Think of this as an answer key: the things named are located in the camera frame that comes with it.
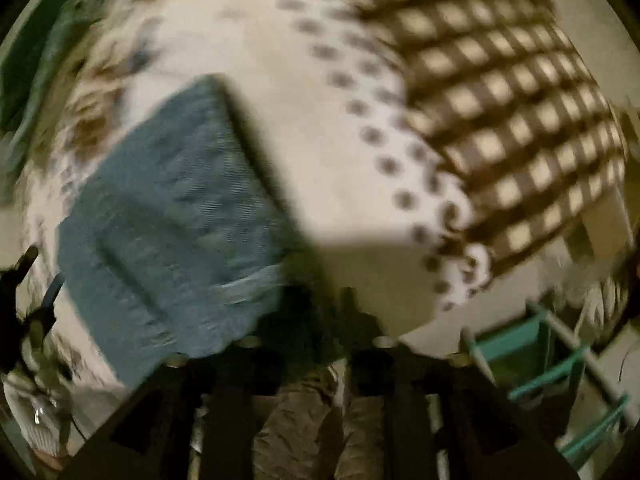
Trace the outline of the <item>floral white bed blanket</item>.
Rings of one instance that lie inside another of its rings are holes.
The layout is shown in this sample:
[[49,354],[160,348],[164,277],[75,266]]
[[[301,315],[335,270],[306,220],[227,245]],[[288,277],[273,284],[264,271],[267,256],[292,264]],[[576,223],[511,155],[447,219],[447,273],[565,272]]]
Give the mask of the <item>floral white bed blanket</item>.
[[[626,144],[553,0],[40,0],[1,64],[2,196],[42,261],[119,142],[220,79],[286,231],[281,296],[356,289],[402,335],[617,188]],[[64,286],[73,381],[124,386]]]

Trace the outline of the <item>brown patterned trousers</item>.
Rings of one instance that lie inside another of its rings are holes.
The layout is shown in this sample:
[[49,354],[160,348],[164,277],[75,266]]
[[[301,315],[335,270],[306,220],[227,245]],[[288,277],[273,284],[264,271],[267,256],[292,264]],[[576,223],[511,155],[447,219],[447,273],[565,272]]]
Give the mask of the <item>brown patterned trousers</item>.
[[381,479],[384,401],[355,396],[329,367],[254,396],[256,479]]

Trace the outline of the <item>blue denim jeans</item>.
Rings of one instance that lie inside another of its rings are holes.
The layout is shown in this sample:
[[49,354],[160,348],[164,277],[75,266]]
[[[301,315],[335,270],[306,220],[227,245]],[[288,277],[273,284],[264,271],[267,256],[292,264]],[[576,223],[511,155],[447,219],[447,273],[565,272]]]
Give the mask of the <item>blue denim jeans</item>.
[[168,98],[108,154],[58,228],[82,322],[129,388],[175,353],[224,351],[277,309],[286,231],[219,78]]

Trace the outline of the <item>teal metal rack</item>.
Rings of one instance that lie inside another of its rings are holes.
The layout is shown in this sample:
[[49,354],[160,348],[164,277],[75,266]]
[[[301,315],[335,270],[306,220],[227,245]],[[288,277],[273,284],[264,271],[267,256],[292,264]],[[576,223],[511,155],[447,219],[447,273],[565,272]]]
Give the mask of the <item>teal metal rack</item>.
[[[603,375],[590,344],[555,314],[560,298],[548,292],[526,302],[520,318],[483,333],[469,327],[460,333],[460,350],[533,417],[539,431],[576,469],[582,468],[605,439],[624,434],[639,415],[624,390]],[[582,429],[570,430],[580,387],[590,385],[604,407],[589,415]]]

